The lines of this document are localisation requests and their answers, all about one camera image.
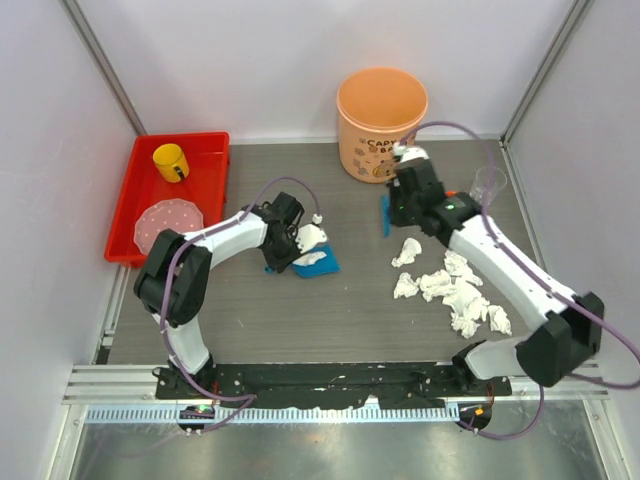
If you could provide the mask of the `blue hand brush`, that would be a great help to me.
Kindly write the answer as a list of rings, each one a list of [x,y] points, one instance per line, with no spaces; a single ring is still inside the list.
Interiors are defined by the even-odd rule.
[[[380,212],[382,218],[383,237],[388,238],[391,234],[391,218],[390,218],[390,202],[387,195],[383,195],[380,199]]]

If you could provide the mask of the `blue plastic dustpan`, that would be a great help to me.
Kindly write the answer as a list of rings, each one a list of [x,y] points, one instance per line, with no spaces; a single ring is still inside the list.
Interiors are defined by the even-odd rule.
[[[300,278],[303,278],[303,279],[310,279],[310,278],[314,278],[314,277],[325,275],[325,274],[338,273],[340,271],[340,266],[338,264],[338,261],[336,259],[336,256],[331,246],[329,244],[322,244],[320,246],[313,248],[310,252],[318,251],[318,250],[325,251],[327,256],[324,259],[317,262],[315,265],[308,266],[308,267],[298,267],[298,266],[294,266],[292,263],[285,270],[291,268],[296,275],[298,275]],[[270,270],[267,267],[267,264],[264,267],[264,271],[267,274],[280,274]]]

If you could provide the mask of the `orange capybara bucket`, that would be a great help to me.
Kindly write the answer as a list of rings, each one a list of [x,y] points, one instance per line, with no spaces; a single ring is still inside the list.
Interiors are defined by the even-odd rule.
[[[393,144],[411,132],[428,109],[428,94],[413,75],[372,67],[347,77],[337,91],[338,148],[342,166],[355,179],[383,183],[391,170]]]

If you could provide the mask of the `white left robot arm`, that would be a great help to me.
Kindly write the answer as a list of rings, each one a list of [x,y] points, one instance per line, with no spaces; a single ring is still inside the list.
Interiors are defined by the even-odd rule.
[[[180,371],[179,388],[205,397],[215,364],[204,345],[198,314],[210,271],[247,250],[260,250],[277,273],[312,248],[315,226],[300,225],[304,208],[281,192],[272,202],[247,206],[208,229],[179,234],[166,229],[156,238],[134,283],[134,294],[151,313],[167,343],[169,362]]]

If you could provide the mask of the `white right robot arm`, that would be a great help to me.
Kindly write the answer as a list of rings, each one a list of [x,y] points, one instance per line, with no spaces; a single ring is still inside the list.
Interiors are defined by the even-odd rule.
[[[601,329],[589,316],[603,314],[600,298],[593,293],[579,296],[549,277],[491,218],[482,216],[468,194],[447,195],[430,161],[398,166],[387,186],[392,224],[417,226],[465,257],[531,331],[524,339],[484,341],[459,352],[451,371],[457,391],[472,395],[489,379],[511,375],[552,387],[599,351]]]

